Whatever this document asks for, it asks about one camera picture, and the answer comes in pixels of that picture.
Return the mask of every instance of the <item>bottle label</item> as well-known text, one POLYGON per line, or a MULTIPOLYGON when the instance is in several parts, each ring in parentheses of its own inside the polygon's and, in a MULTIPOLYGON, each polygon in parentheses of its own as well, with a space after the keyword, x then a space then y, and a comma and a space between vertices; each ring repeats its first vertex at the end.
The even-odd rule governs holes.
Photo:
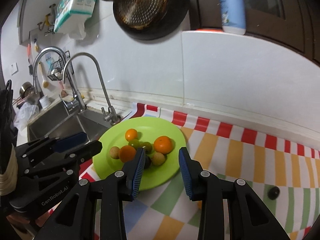
POLYGON ((220 0, 222 26, 245 29, 243 0, 220 0))

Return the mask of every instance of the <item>white cup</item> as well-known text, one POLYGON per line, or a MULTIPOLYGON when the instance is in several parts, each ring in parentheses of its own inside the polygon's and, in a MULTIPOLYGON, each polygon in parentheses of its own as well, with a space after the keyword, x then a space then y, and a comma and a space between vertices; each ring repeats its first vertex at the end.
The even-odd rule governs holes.
POLYGON ((47 108, 51 104, 48 96, 44 96, 44 97, 40 98, 39 101, 40 101, 40 104, 43 109, 47 108))

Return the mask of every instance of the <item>wire basket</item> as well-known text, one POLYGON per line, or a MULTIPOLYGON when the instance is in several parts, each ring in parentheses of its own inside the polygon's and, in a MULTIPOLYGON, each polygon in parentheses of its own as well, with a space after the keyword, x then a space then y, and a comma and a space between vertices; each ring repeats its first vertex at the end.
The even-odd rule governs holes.
MULTIPOLYGON (((66 60, 70 59, 70 52, 67 50, 65 52, 66 54, 66 60)), ((71 65, 71 73, 74 74, 73 65, 71 65)), ((49 72, 48 72, 48 78, 50 78, 52 81, 60 81, 62 80, 62 71, 63 71, 63 62, 62 59, 59 57, 57 61, 51 64, 49 72)))

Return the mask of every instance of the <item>checkered tablecloth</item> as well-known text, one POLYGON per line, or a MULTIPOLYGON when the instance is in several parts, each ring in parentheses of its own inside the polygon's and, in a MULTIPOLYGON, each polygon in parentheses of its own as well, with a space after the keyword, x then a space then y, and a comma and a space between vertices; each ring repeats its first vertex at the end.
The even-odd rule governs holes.
MULTIPOLYGON (((135 103, 126 119, 154 116, 177 125, 191 158, 219 178, 245 179, 275 215, 291 240, 301 240, 319 215, 319 151, 275 136, 202 117, 135 103), (278 186, 276 200, 268 190, 278 186)), ((81 178, 100 178, 92 162, 84 163, 81 178)), ((228 208, 225 239, 229 239, 228 208)), ((201 211, 187 197, 177 173, 165 184, 142 191, 134 202, 124 203, 128 240, 197 239, 201 211)), ((97 204, 96 239, 100 232, 97 204)))

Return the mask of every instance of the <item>tissue package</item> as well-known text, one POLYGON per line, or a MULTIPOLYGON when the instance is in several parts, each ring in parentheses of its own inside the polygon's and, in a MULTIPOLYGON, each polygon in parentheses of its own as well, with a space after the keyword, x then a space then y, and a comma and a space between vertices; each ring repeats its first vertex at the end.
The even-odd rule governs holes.
POLYGON ((55 33, 68 33, 70 38, 85 37, 84 22, 91 17, 96 0, 61 0, 54 23, 55 33))

